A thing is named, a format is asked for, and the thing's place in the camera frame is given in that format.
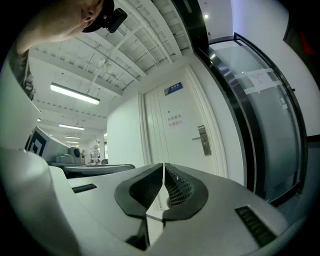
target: door frame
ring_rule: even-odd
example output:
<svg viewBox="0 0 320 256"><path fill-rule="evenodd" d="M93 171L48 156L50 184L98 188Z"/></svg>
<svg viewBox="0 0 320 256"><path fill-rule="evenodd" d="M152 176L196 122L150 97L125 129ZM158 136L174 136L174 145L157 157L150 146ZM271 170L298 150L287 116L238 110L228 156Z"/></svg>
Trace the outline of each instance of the door frame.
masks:
<svg viewBox="0 0 320 256"><path fill-rule="evenodd" d="M214 111L210 105L205 91L190 65L187 65L184 69L178 72L175 70L171 75L167 76L165 79L162 79L157 83L154 83L152 86L138 93L139 122L144 164L152 164L151 149L146 122L145 94L157 88L158 86L163 85L166 81L169 81L170 79L177 77L177 75L185 76L189 81L192 91L195 95L196 102L203 116L204 127L206 129L211 149L211 156L213 157L213 173L220 177L228 178L225 148L222 141L222 136L219 130L217 119L215 117Z"/></svg>

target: glass panel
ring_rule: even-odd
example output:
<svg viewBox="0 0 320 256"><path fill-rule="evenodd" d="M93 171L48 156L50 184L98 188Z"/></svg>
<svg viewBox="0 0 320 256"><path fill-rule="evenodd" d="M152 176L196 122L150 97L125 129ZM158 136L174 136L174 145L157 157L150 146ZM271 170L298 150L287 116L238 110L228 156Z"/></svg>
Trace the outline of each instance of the glass panel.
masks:
<svg viewBox="0 0 320 256"><path fill-rule="evenodd" d="M222 44L212 47L217 49L214 54L228 66L246 93L261 130L265 180L256 186L264 186L265 199L273 200L292 187L295 172L301 168L301 140L294 108L280 78L254 51L247 45Z"/></svg>

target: ceiling light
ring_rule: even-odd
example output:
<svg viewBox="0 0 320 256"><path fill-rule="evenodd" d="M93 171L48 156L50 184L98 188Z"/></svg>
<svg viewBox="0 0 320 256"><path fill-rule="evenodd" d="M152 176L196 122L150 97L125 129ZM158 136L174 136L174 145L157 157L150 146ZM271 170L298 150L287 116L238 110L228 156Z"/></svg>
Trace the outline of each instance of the ceiling light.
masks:
<svg viewBox="0 0 320 256"><path fill-rule="evenodd" d="M59 124L60 127L65 127L65 128L70 128L70 129L76 129L76 130L84 130L85 128L80 128L80 127L75 127L75 126L70 126L70 125L64 125L64 124Z"/></svg>
<svg viewBox="0 0 320 256"><path fill-rule="evenodd" d="M98 98L91 97L89 95L86 95L84 93L81 93L76 90L72 90L70 88L64 87L62 85L59 85L57 83L52 82L50 85L50 89L54 92L64 94L73 98L76 98L78 100L83 100L85 102L89 102L95 105L98 105L100 100Z"/></svg>
<svg viewBox="0 0 320 256"><path fill-rule="evenodd" d="M79 137L71 137L71 136L64 136L64 137L68 139L80 139Z"/></svg>

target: white door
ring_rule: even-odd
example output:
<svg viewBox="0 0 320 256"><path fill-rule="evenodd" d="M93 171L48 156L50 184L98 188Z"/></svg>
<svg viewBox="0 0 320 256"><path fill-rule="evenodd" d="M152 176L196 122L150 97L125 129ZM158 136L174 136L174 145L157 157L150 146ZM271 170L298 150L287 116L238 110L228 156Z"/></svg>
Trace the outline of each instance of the white door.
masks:
<svg viewBox="0 0 320 256"><path fill-rule="evenodd" d="M178 90L166 95L168 88ZM184 75L147 92L144 104L152 163L171 163L214 173L213 156L205 155L200 139L193 140L200 137L198 127L204 126L205 121Z"/></svg>

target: door lock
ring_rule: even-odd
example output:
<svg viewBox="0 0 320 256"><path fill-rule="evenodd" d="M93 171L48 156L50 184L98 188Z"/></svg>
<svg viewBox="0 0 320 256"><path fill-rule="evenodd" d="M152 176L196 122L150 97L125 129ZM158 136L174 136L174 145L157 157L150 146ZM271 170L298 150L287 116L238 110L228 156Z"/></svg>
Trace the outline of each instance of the door lock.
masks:
<svg viewBox="0 0 320 256"><path fill-rule="evenodd" d="M211 149L209 145L208 136L204 125L198 126L200 137L193 138L193 141L201 140L203 152L205 156L211 156Z"/></svg>

